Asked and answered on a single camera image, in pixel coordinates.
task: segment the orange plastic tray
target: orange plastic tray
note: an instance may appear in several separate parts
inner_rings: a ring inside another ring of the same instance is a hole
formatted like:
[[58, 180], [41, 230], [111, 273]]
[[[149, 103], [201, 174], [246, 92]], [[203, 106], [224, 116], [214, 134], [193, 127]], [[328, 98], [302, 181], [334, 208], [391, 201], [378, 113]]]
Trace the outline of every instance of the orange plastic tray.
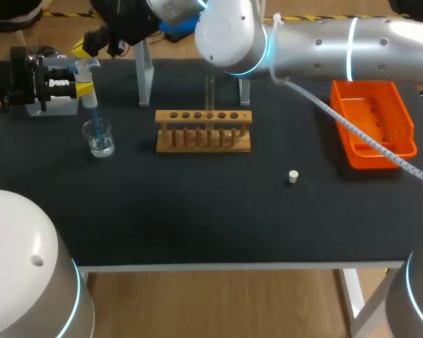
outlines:
[[[394, 83], [333, 81], [331, 107], [405, 160], [417, 154], [414, 124]], [[398, 167], [340, 123], [337, 127], [352, 167]]]

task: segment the white table frame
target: white table frame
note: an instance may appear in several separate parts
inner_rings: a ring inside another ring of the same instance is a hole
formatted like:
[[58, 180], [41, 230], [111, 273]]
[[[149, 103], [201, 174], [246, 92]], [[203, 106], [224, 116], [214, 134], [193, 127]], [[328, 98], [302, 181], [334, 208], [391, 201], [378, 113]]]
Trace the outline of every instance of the white table frame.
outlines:
[[350, 317], [350, 331], [353, 338], [366, 338], [386, 319], [385, 298], [395, 275], [391, 271], [370, 297], [364, 302], [357, 269], [390, 268], [398, 269], [403, 262], [356, 262], [356, 263], [210, 263], [210, 264], [153, 264], [113, 265], [79, 267], [85, 280], [89, 273], [138, 273], [168, 271], [218, 271], [218, 270], [339, 270], [346, 310]]

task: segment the wooden floor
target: wooden floor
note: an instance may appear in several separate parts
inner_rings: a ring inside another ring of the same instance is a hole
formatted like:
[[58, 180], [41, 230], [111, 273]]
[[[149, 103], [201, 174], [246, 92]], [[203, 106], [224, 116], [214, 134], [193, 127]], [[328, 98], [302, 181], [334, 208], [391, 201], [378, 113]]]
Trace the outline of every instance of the wooden floor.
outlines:
[[[88, 0], [54, 0], [50, 11], [89, 9]], [[266, 15], [277, 11], [391, 14], [387, 0], [267, 0]], [[45, 44], [68, 54], [86, 30], [99, 24], [94, 18], [43, 18], [23, 34], [28, 46]], [[15, 34], [0, 34], [0, 59], [15, 45]], [[192, 37], [176, 45], [157, 42], [151, 50], [154, 58], [199, 57]], [[366, 299], [383, 275], [382, 270], [360, 271]], [[98, 274], [90, 283], [95, 337], [348, 337], [338, 286], [332, 270]]]

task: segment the wooden test tube rack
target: wooden test tube rack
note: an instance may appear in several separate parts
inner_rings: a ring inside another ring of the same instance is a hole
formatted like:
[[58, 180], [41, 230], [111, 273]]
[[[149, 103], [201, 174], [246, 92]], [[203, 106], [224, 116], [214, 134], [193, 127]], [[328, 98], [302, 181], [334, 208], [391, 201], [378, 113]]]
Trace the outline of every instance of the wooden test tube rack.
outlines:
[[[158, 131], [159, 153], [247, 153], [251, 151], [250, 133], [247, 126], [252, 123], [251, 111], [156, 111], [155, 122], [161, 125]], [[214, 129], [205, 129], [213, 123]], [[172, 125], [186, 125], [183, 128]], [[223, 129], [223, 125], [238, 125], [239, 129]]]

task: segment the cable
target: cable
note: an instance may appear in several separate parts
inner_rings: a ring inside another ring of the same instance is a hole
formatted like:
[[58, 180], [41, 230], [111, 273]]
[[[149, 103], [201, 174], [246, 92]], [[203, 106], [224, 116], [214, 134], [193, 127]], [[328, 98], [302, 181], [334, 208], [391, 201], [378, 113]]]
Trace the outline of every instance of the cable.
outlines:
[[158, 37], [162, 33], [161, 30], [157, 30], [155, 33], [149, 35], [149, 37]]
[[120, 58], [123, 58], [124, 56], [126, 56], [128, 54], [128, 52], [130, 51], [130, 45], [129, 44], [126, 44], [126, 45], [127, 45], [127, 50], [124, 53], [122, 53], [121, 55], [118, 55]]
[[160, 42], [160, 41], [163, 41], [163, 40], [164, 40], [164, 34], [163, 34], [163, 37], [161, 37], [161, 38], [159, 38], [158, 40], [155, 40], [155, 41], [150, 41], [149, 44], [156, 44], [157, 42]]
[[[276, 14], [274, 16], [274, 26], [273, 26], [273, 36], [271, 37], [271, 48], [275, 46], [276, 41], [276, 31], [278, 28], [278, 22], [280, 22], [281, 16], [280, 14]], [[291, 89], [294, 89], [301, 95], [305, 96], [307, 99], [309, 99], [311, 102], [316, 104], [318, 107], [320, 107], [323, 111], [328, 113], [332, 118], [334, 118], [337, 122], [342, 124], [346, 129], [348, 129], [353, 134], [357, 135], [361, 140], [363, 140], [365, 143], [367, 143], [369, 146], [371, 146], [373, 149], [387, 157], [388, 160], [392, 161], [396, 165], [398, 165], [403, 170], [407, 171], [408, 173], [414, 175], [415, 177], [421, 179], [423, 181], [423, 171], [420, 169], [414, 167], [412, 164], [408, 163], [407, 161], [403, 160], [401, 157], [393, 153], [392, 151], [388, 150], [386, 147], [380, 145], [378, 142], [376, 142], [374, 139], [372, 139], [369, 135], [365, 134], [363, 131], [361, 131], [358, 127], [353, 125], [350, 121], [346, 120], [342, 115], [337, 113], [335, 110], [333, 110], [331, 107], [329, 107], [327, 104], [325, 104], [322, 100], [318, 99], [315, 95], [308, 92], [304, 88], [298, 86], [297, 84], [294, 84], [288, 80], [288, 78], [284, 80], [280, 80], [276, 77], [274, 73], [274, 61], [270, 63], [269, 65], [269, 72], [271, 74], [271, 78], [273, 81], [278, 85], [286, 85], [290, 87]]]

